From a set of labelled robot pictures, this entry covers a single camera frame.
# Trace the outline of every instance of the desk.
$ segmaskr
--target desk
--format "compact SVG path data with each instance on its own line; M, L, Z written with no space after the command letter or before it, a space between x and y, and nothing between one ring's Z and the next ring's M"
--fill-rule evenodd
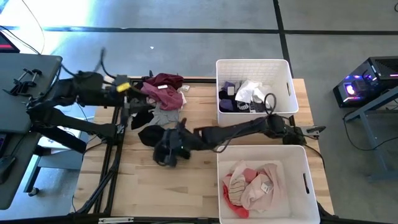
M1 88L10 90L14 86L12 84L12 79L18 78L22 74L23 68L27 68L29 70L36 68L42 71L43 74L35 79L37 86L30 88L28 91L28 93L36 97L40 92L45 92L51 85L60 67L61 61L61 57L53 55L0 54ZM26 76L23 81L31 79L31 77ZM2 105L4 107L9 107L9 110L2 110L2 119L24 119L27 123L30 122L29 116L25 112L26 105L21 103L23 101L27 101L27 97L9 96L7 93L3 92L1 88L0 99L5 97L15 98L14 105ZM5 183L0 184L0 210L10 207L40 137L41 134L39 133L13 134L11 136L10 142L4 153L5 156L12 154L21 138L23 138L23 140L18 144L18 148L16 149L16 161L11 169L9 178Z
M294 85L300 108L294 116L296 125L311 126L313 120L304 80L294 79ZM190 86L189 91L184 92L187 104L180 113L180 119L187 118L187 128L190 131L201 126L217 125L215 84ZM94 121L99 124L110 123L112 115L112 108L98 108ZM141 143L137 135L141 129L132 131L128 127L126 131L111 215L218 217L216 154L193 151L190 160L179 160L174 169L164 168L152 160L153 148ZM307 141L309 146L319 150L316 140ZM97 143L99 140L91 142L88 147ZM234 139L231 144L282 144L282 140L253 134ZM99 146L84 156L74 199L77 209L87 201L98 185L105 148L105 145ZM333 213L322 160L309 149L307 157L317 200L326 211ZM101 211L105 208L107 198L108 191L105 189Z

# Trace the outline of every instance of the wheel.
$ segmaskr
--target wheel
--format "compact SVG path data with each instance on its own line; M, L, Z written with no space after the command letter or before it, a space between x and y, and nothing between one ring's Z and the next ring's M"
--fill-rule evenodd
M37 195L39 192L40 192L40 190L37 187L34 187L32 189L32 191L28 193L28 196L33 197L33 196Z

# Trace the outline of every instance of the yellow tag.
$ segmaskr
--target yellow tag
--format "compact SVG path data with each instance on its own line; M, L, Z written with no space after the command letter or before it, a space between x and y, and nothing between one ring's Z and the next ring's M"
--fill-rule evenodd
M129 89L130 87L131 87L130 83L123 83L123 84L118 85L118 86L116 87L116 91L118 91L118 92L123 92L124 90L127 90L127 89Z

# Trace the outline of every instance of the gray cloth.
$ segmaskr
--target gray cloth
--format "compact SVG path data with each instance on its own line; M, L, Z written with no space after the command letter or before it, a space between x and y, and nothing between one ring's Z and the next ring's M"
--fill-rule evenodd
M154 119L148 125L164 125L178 121L179 110L165 111L160 108L161 105L161 102L156 103Z

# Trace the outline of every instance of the pile of clothes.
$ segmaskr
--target pile of clothes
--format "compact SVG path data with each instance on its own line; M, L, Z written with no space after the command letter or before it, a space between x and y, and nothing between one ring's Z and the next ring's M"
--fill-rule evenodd
M222 184L228 207L240 218L248 218L250 210L270 210L285 197L277 165L273 163L254 170L245 161L239 161L222 178Z
M131 129L137 129L149 123L149 125L164 125L178 121L178 115L182 106L187 102L180 88L183 77L160 73L153 77L142 77L142 81L134 85L141 92L148 95L146 103L153 110L143 110L133 114Z
M265 97L271 87L261 82L225 82L218 92L219 109L224 113L263 113L273 102Z

